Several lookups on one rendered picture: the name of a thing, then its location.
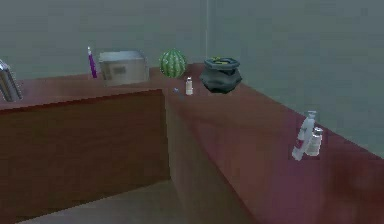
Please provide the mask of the white spray bottle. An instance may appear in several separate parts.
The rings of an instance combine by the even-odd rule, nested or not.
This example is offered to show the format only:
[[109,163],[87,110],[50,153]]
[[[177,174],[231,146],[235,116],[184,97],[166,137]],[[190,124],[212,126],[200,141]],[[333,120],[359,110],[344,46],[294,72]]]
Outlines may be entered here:
[[307,148],[310,136],[315,125],[316,111],[309,111],[307,117],[303,121],[299,133],[296,138],[295,146],[292,150],[292,157],[300,161]]

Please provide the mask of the green striped watermelon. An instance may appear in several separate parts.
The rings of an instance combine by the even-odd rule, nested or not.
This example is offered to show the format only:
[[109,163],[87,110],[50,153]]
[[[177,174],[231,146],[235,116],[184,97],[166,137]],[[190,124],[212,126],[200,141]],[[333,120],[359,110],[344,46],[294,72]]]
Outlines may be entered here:
[[179,78],[186,71],[186,57],[177,49],[164,52],[159,59],[160,71],[169,78]]

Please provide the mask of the reddish brown kitchen counter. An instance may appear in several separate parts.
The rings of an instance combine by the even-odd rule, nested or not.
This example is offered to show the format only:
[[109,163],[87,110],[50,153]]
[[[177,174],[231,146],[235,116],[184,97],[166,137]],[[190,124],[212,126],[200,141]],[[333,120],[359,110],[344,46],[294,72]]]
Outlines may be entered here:
[[152,69],[108,87],[25,80],[0,100],[0,224],[172,180],[190,224],[384,224],[384,159],[325,131],[291,155],[303,118],[246,85],[216,95]]

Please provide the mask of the small white capped jar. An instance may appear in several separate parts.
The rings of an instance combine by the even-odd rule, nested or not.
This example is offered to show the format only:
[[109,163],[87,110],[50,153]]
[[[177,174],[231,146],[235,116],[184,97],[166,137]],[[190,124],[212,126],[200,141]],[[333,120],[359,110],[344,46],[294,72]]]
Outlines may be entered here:
[[323,134],[323,129],[320,127],[315,127],[312,132],[312,136],[309,140],[308,147],[305,151],[305,153],[308,156],[318,156],[319,151],[321,148],[321,143],[322,143],[322,134]]

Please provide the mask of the dark grey sack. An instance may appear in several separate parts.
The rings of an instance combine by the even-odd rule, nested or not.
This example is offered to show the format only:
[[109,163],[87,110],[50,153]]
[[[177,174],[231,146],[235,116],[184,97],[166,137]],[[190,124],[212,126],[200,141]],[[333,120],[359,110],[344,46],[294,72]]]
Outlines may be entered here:
[[211,93],[227,94],[242,81],[239,66],[240,62],[233,58],[209,58],[199,78]]

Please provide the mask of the silver metal cylinder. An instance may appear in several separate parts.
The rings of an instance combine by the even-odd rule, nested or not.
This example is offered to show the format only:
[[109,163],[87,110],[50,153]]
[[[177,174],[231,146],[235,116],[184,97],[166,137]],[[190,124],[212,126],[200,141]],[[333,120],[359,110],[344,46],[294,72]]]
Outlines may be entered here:
[[0,59],[0,92],[7,102],[15,102],[23,98],[19,85],[10,66]]

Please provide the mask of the silver metal box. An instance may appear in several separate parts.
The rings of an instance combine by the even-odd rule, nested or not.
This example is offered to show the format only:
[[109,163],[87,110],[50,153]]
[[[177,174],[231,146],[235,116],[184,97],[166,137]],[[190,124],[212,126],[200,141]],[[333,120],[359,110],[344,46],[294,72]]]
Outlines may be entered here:
[[99,55],[99,65],[106,86],[149,80],[146,57],[139,51],[102,52]]

